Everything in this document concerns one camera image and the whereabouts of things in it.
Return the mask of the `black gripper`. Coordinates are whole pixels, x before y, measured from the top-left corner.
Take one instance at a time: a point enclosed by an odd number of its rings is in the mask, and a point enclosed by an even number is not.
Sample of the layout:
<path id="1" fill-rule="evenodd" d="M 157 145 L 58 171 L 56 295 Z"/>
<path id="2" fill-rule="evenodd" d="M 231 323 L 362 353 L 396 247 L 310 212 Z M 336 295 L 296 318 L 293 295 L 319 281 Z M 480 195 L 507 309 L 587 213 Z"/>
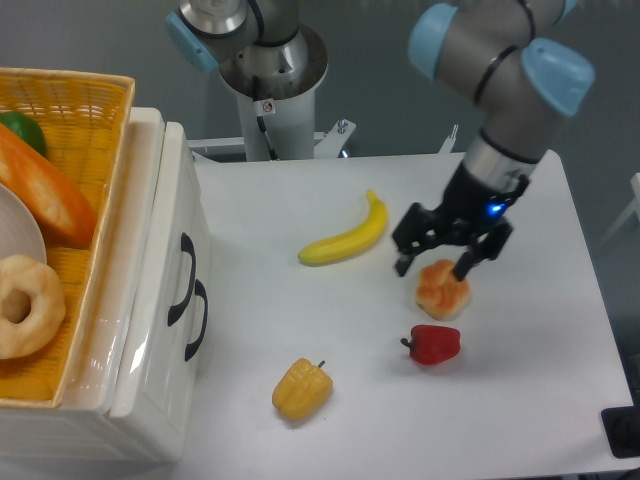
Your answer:
<path id="1" fill-rule="evenodd" d="M 507 190 L 496 190 L 460 163 L 440 205 L 428 210 L 413 203 L 393 231 L 396 273 L 404 277 L 417 256 L 440 245 L 468 246 L 452 270 L 456 280 L 465 280 L 477 264 L 500 255 L 513 232 L 506 211 L 528 186 L 529 177 L 516 170 L 507 176 Z"/>

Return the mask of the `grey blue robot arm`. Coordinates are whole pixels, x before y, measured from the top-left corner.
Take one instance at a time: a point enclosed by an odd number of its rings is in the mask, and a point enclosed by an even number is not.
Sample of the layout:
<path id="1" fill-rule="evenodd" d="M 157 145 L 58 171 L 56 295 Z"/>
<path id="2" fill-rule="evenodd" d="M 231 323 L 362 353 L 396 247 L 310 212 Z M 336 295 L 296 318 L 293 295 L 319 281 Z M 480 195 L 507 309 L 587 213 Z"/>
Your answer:
<path id="1" fill-rule="evenodd" d="M 570 1 L 481 1 L 467 10 L 437 3 L 417 20 L 407 46 L 412 65 L 486 120 L 441 203 L 411 205 L 396 226 L 399 275 L 442 245 L 464 248 L 457 280 L 499 256 L 512 231 L 507 209 L 594 81 L 584 57 L 544 37 L 572 9 Z M 300 22 L 296 2 L 183 1 L 165 25 L 191 65 L 218 72 L 234 93 L 248 160 L 310 159 L 341 148 L 335 134 L 315 138 L 315 92 L 328 55 Z"/>

